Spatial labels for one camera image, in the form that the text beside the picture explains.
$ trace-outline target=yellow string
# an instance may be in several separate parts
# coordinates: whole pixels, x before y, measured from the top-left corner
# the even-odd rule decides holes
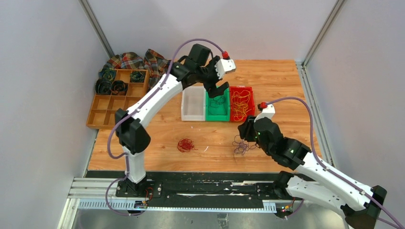
[[[250,91],[244,90],[241,92],[234,92],[232,94],[232,110],[234,111],[234,119],[235,121],[239,122],[242,121],[245,117],[247,117],[247,112],[250,111],[249,105],[247,104],[250,100]]]

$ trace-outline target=plastic container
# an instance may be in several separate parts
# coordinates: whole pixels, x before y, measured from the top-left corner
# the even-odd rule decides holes
[[[253,100],[253,90],[251,87],[229,87],[230,91],[230,98],[231,98],[231,122],[244,122],[248,115],[255,115],[255,102]],[[236,115],[234,111],[234,102],[235,99],[232,98],[234,93],[237,92],[241,96],[248,95],[250,93],[250,99],[247,101],[248,111],[246,112],[246,116]]]
[[[181,120],[205,121],[205,89],[192,86],[184,89],[181,96]]]
[[[229,100],[229,88],[224,92],[224,95],[215,98],[208,97],[205,92],[205,120],[229,122],[231,117],[231,103]]]

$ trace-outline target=white wall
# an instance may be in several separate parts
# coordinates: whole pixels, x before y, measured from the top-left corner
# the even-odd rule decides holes
[[[404,11],[402,0],[348,0],[308,72],[338,167],[386,188],[405,224]]]
[[[1,228],[56,228],[107,55],[77,0],[0,1]]]
[[[115,54],[151,48],[171,59],[184,41],[207,38],[234,59],[301,61],[336,0],[89,2]]]

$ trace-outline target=perforated metal strip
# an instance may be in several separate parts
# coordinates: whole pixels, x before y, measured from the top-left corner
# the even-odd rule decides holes
[[[110,202],[116,210],[137,210],[134,200],[113,199]],[[148,211],[195,211],[195,212],[251,212],[251,213],[276,213],[276,204],[264,202],[263,208],[167,208],[148,207]],[[103,199],[81,199],[79,209],[108,209],[106,201]]]

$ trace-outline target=gray floor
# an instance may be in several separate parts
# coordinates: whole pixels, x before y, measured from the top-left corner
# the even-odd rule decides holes
[[[110,210],[78,210],[74,229],[221,229],[216,212],[147,211],[138,217],[118,216]],[[336,213],[318,205],[304,205],[284,221],[272,213],[229,213],[228,229],[344,229]]]

